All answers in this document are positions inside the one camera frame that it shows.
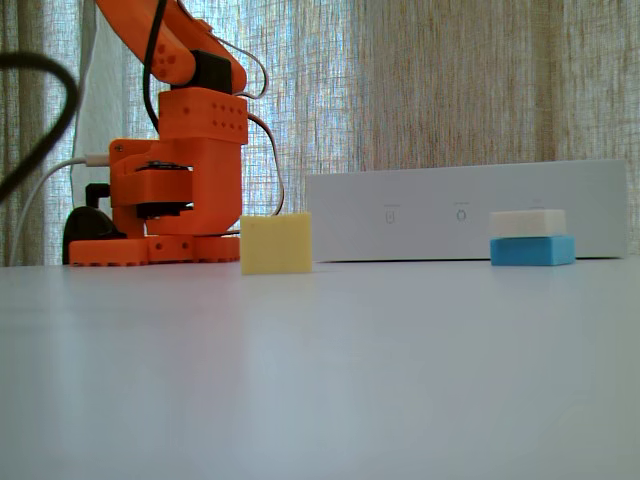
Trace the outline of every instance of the blue block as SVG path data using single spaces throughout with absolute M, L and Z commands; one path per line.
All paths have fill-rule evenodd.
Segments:
M 570 235 L 491 240 L 491 265 L 565 265 L 575 261 L 575 240 Z

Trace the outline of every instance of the white box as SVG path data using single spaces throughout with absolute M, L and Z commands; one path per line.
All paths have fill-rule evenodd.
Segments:
M 553 237 L 566 234 L 564 210 L 532 209 L 491 213 L 491 238 Z
M 489 258 L 491 212 L 566 211 L 578 257 L 627 253 L 623 161 L 576 160 L 307 177 L 316 261 Z

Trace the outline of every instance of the white block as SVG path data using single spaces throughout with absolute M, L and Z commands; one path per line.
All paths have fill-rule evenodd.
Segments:
M 553 237 L 567 234 L 564 210 L 517 210 L 491 213 L 492 238 Z

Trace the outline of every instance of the curtain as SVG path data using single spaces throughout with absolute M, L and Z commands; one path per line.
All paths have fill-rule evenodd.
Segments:
M 44 19 L 38 15 L 40 1 L 21 2 L 3 0 L 0 8 L 0 51 L 28 50 L 41 52 L 44 48 Z M 45 130 L 45 79 L 39 73 L 15 70 L 0 71 L 0 177 L 4 177 L 36 144 Z M 20 215 L 20 206 L 37 181 L 29 178 L 0 206 L 0 265 L 9 260 L 11 235 Z M 24 237 L 33 243 L 22 242 L 20 261 L 39 264 L 44 260 L 45 201 L 41 195 L 34 202 L 26 221 Z
M 45 11 L 54 2 L 41 1 Z M 628 166 L 630 252 L 640 253 L 637 2 L 184 3 L 217 35 L 266 63 L 271 89 L 250 102 L 250 110 L 271 126 L 278 142 L 285 211 L 305 208 L 309 173 L 622 158 Z M 100 15 L 95 29 L 86 28 L 91 22 L 86 12 L 82 21 L 81 4 L 65 10 L 56 2 L 43 33 L 48 51 L 78 74 L 84 71 L 80 64 L 88 64 L 75 152 L 106 151 L 118 136 L 153 137 L 142 104 L 140 62 Z M 249 73 L 248 88 L 259 91 L 259 69 L 237 57 Z M 154 84 L 155 93 L 160 88 Z M 45 110 L 52 110 L 49 95 L 46 100 Z M 45 115 L 45 123 L 51 118 Z M 55 158 L 71 154 L 68 139 Z M 59 262 L 70 179 L 73 199 L 81 204 L 84 185 L 107 178 L 99 169 L 76 167 L 71 178 L 65 173 L 50 182 L 42 208 L 45 262 Z M 243 186 L 245 212 L 271 211 L 277 200 L 271 150 L 254 128 L 244 149 Z M 12 201 L 15 208 L 20 197 Z M 36 228 L 38 221 L 32 223 Z

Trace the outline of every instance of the black cable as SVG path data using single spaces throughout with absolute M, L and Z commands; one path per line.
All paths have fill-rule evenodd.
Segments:
M 158 116 L 156 115 L 156 112 L 153 111 L 153 104 L 151 103 L 151 64 L 153 63 L 153 55 L 156 51 L 158 35 L 160 34 L 160 27 L 162 26 L 162 19 L 166 8 L 167 0 L 158 0 L 156 13 L 153 17 L 153 24 L 151 25 L 151 31 L 149 32 L 147 51 L 144 54 L 144 71 L 142 73 L 142 95 L 144 96 L 144 106 L 147 109 L 149 120 L 153 123 L 153 128 L 156 129 L 156 132 L 158 131 Z
M 65 130 L 73 120 L 73 116 L 78 108 L 80 94 L 73 76 L 59 63 L 37 53 L 3 53 L 0 54 L 0 70 L 12 68 L 39 70 L 54 75 L 62 82 L 66 91 L 67 98 L 65 100 L 62 113 L 58 117 L 55 125 L 49 133 L 47 133 L 35 146 L 35 148 L 27 155 L 18 166 L 0 183 L 0 203 L 2 203 L 13 192 L 25 178 L 29 176 L 45 159 L 47 154 L 53 149 L 55 144 L 60 140 Z

